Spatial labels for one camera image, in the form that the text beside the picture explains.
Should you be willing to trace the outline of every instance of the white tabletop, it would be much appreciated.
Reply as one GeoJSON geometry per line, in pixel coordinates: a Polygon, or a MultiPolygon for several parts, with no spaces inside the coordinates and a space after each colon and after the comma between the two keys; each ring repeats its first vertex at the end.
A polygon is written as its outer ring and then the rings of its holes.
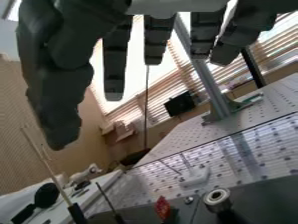
{"type": "MultiPolygon", "coordinates": [[[[101,194],[99,192],[96,182],[101,185],[103,189],[107,190],[121,175],[123,171],[117,170],[99,178],[95,178],[92,180],[92,184],[85,188],[89,189],[89,191],[80,197],[71,197],[71,201],[77,203],[84,210],[101,194]]],[[[36,215],[28,223],[43,224],[48,219],[51,220],[51,224],[68,224],[72,222],[72,217],[68,212],[68,205],[63,200],[61,195],[56,205],[39,213],[39,215],[36,215]]]]}

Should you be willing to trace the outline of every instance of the robotic arm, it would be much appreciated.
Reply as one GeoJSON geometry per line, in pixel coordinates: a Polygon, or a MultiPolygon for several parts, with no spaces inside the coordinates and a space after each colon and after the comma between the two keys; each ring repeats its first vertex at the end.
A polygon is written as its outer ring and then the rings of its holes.
{"type": "Polygon", "coordinates": [[[297,0],[240,0],[234,17],[217,38],[228,0],[23,0],[17,47],[27,97],[47,142],[60,150],[79,138],[77,105],[91,84],[89,58],[103,38],[105,97],[121,100],[133,15],[145,14],[145,63],[158,65],[176,13],[192,12],[192,58],[228,65],[277,13],[295,10],[297,0]]]}

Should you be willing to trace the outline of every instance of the metal pole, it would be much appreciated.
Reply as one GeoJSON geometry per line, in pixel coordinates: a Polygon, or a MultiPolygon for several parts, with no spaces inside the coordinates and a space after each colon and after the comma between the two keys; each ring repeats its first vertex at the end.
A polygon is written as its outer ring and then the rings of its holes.
{"type": "Polygon", "coordinates": [[[262,88],[264,86],[266,86],[266,81],[264,79],[262,73],[260,71],[260,68],[258,68],[258,65],[257,65],[257,62],[254,60],[254,56],[250,52],[249,47],[245,47],[241,50],[241,54],[242,54],[242,57],[245,59],[245,63],[249,67],[249,71],[250,71],[250,74],[253,76],[256,85],[257,85],[258,88],[262,88]]]}
{"type": "Polygon", "coordinates": [[[176,17],[174,30],[176,30],[177,36],[180,38],[181,44],[184,46],[184,49],[188,53],[189,60],[193,64],[194,70],[200,76],[204,87],[209,94],[212,104],[214,106],[217,114],[218,114],[220,118],[222,119],[230,115],[229,106],[228,106],[228,103],[221,95],[221,90],[220,90],[217,83],[213,79],[213,76],[212,76],[212,73],[209,71],[205,61],[204,60],[192,60],[190,37],[189,37],[189,33],[188,33],[188,30],[186,30],[186,27],[185,27],[185,24],[182,22],[180,15],[177,15],[177,17],[176,17]]]}
{"type": "Polygon", "coordinates": [[[31,146],[32,146],[32,148],[33,148],[33,150],[35,150],[35,153],[36,153],[37,157],[40,158],[40,161],[41,161],[41,163],[43,163],[43,165],[44,165],[44,167],[45,167],[45,170],[48,171],[48,174],[49,174],[49,176],[51,176],[51,179],[53,180],[53,183],[55,183],[56,186],[57,186],[57,189],[59,189],[59,191],[60,191],[60,194],[61,194],[61,196],[63,196],[63,198],[64,198],[64,200],[65,200],[68,206],[71,207],[73,204],[72,204],[72,202],[71,202],[71,200],[69,200],[69,198],[68,198],[68,195],[67,195],[67,193],[65,193],[63,187],[61,187],[60,184],[59,184],[57,178],[55,177],[55,173],[53,173],[53,171],[52,171],[52,169],[51,169],[51,166],[49,166],[49,164],[48,164],[48,162],[47,162],[47,159],[45,159],[44,156],[41,155],[41,152],[40,152],[40,150],[39,150],[39,147],[36,146],[36,144],[35,144],[35,142],[33,142],[33,140],[32,140],[32,138],[31,138],[31,136],[29,136],[29,134],[27,133],[27,130],[25,130],[24,128],[21,128],[21,133],[23,133],[23,135],[24,135],[24,137],[25,137],[28,143],[31,144],[31,146]]]}

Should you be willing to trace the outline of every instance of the metal table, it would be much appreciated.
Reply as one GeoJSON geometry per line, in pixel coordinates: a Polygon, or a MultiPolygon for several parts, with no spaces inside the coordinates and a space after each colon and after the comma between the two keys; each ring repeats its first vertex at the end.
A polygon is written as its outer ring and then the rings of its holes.
{"type": "MultiPolygon", "coordinates": [[[[169,200],[201,196],[218,187],[240,187],[298,174],[298,75],[262,91],[264,101],[226,120],[202,127],[198,116],[174,128],[107,191],[117,209],[152,204],[161,195],[169,200]],[[174,170],[186,170],[181,154],[192,166],[210,167],[208,181],[194,188],[180,187],[174,170]]],[[[100,198],[85,214],[108,210],[100,198]]]]}

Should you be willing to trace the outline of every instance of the metal post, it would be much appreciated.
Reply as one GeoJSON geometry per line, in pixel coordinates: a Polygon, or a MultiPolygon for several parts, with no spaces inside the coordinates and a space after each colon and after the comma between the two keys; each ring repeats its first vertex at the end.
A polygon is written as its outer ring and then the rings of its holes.
{"type": "Polygon", "coordinates": [[[250,74],[253,76],[256,85],[257,85],[258,88],[262,88],[264,86],[266,86],[266,81],[264,79],[262,73],[260,71],[260,68],[258,68],[258,65],[257,65],[257,62],[254,60],[254,56],[250,52],[249,47],[245,47],[241,50],[241,54],[242,54],[242,57],[245,59],[245,63],[249,67],[249,71],[250,71],[250,74]]]}
{"type": "Polygon", "coordinates": [[[177,33],[177,36],[180,38],[181,44],[184,46],[184,49],[188,53],[189,60],[193,64],[194,70],[200,76],[200,79],[202,81],[204,87],[206,89],[206,92],[209,94],[213,107],[216,109],[216,112],[218,114],[218,117],[224,119],[230,115],[230,110],[228,103],[221,95],[220,88],[217,86],[217,83],[213,79],[212,73],[209,71],[209,68],[206,66],[206,63],[204,60],[192,60],[190,56],[190,36],[185,27],[185,24],[182,22],[182,19],[180,15],[176,17],[176,23],[174,23],[174,30],[177,33]]]}

